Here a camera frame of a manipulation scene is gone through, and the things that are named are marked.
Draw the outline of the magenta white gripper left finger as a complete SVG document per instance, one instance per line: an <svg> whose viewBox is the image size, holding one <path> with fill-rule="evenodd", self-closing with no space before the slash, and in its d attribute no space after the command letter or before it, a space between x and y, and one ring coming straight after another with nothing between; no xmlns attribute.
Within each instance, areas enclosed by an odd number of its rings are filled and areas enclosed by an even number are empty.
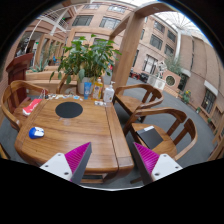
<svg viewBox="0 0 224 224"><path fill-rule="evenodd" d="M88 142L66 154L55 154L41 169L79 185L91 153L91 143Z"/></svg>

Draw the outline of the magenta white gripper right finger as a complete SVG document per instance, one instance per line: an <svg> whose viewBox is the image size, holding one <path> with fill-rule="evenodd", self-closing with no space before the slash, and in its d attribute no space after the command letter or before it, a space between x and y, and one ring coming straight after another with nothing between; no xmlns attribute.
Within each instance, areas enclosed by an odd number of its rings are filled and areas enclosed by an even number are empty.
<svg viewBox="0 0 224 224"><path fill-rule="evenodd" d="M168 154L159 155L136 142L134 142L134 147L133 155L144 185L182 169Z"/></svg>

